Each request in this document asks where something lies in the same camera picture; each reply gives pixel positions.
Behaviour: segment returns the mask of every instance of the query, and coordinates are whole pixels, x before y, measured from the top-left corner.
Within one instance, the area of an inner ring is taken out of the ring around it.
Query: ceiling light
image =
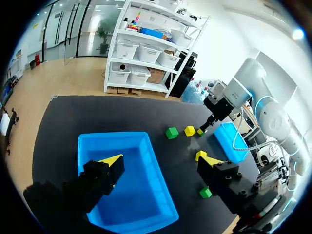
[[[294,40],[300,40],[304,36],[304,33],[301,29],[296,29],[292,34],[292,39]]]

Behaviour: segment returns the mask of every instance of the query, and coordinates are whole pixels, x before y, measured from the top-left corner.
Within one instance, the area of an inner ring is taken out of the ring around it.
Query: potted plant
[[[113,33],[118,17],[119,11],[113,11],[109,14],[107,18],[101,20],[97,26],[96,33],[99,35],[100,38],[103,39],[103,43],[101,43],[99,46],[99,53],[102,55],[106,54],[107,52],[107,35],[109,33]]]

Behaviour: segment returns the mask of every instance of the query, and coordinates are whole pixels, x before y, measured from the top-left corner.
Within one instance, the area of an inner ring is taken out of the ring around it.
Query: blue box
[[[232,122],[222,123],[215,131],[214,135],[220,142],[226,156],[233,163],[240,163],[245,160],[249,150],[239,151],[233,149],[233,141],[237,129]],[[238,133],[235,141],[235,147],[239,149],[247,149],[247,144],[242,138],[241,134]]]
[[[153,36],[153,37],[157,37],[157,38],[162,38],[162,36],[164,35],[161,32],[157,32],[157,31],[149,29],[149,28],[142,28],[141,29],[141,33],[144,33],[146,35],[150,35],[150,36]]]
[[[109,196],[87,214],[116,233],[142,234],[178,220],[174,203],[146,132],[92,133],[78,138],[78,174],[89,160],[123,154],[125,172]]]

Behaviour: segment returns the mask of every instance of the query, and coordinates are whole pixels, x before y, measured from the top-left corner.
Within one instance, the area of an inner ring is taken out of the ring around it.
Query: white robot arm
[[[240,108],[246,94],[251,95],[254,114],[264,134],[274,137],[285,151],[289,154],[290,177],[287,184],[286,202],[280,209],[280,219],[273,220],[273,227],[279,225],[292,209],[287,206],[292,201],[293,193],[297,187],[298,175],[303,175],[309,164],[310,156],[304,137],[295,124],[290,120],[287,113],[272,97],[265,84],[266,72],[262,65],[252,58],[247,58],[234,78],[224,89],[225,99],[234,107]]]

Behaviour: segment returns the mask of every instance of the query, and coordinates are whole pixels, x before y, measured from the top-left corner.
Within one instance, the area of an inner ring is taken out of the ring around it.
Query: wooden floor
[[[15,108],[19,122],[11,132],[11,154],[7,166],[18,192],[33,183],[32,163],[35,140],[43,114],[52,95],[111,95],[103,92],[106,58],[75,58],[67,66],[64,60],[42,63],[34,70],[24,71],[14,88],[6,109]],[[176,97],[143,91],[141,98],[180,101]],[[233,224],[225,231],[231,233]]]

